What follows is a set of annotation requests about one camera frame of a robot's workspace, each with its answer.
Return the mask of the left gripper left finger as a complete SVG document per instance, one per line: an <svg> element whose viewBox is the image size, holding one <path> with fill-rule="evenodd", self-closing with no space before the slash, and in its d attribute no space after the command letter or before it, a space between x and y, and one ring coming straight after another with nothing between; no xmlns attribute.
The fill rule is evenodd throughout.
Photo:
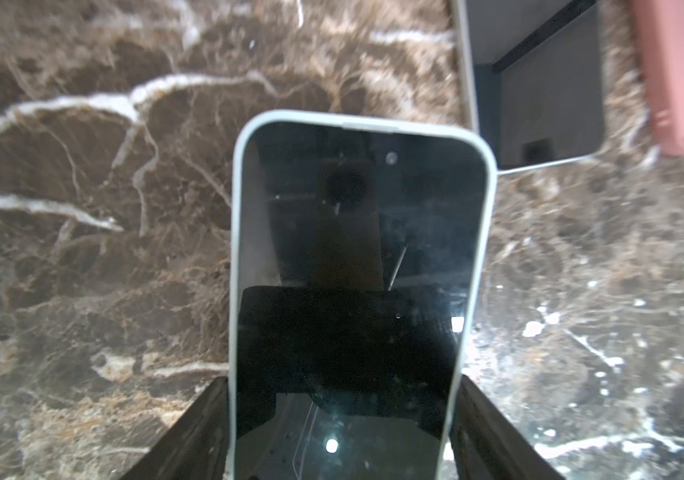
<svg viewBox="0 0 684 480"><path fill-rule="evenodd" d="M228 448L228 379L218 377L122 479L222 479Z"/></svg>

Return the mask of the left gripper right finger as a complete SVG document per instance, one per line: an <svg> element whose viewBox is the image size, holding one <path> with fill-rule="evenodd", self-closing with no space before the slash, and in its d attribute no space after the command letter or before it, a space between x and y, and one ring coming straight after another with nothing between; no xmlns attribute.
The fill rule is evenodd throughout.
<svg viewBox="0 0 684 480"><path fill-rule="evenodd" d="M467 376L457 394L450 434L461 480L562 480Z"/></svg>

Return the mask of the phone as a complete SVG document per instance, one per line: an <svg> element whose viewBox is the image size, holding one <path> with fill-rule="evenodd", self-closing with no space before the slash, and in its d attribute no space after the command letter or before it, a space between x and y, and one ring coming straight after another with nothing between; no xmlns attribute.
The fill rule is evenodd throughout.
<svg viewBox="0 0 684 480"><path fill-rule="evenodd" d="M585 159L606 138L598 2L452 2L467 125L502 174Z"/></svg>
<svg viewBox="0 0 684 480"><path fill-rule="evenodd" d="M460 127L284 109L243 127L232 478L439 477L496 186Z"/></svg>

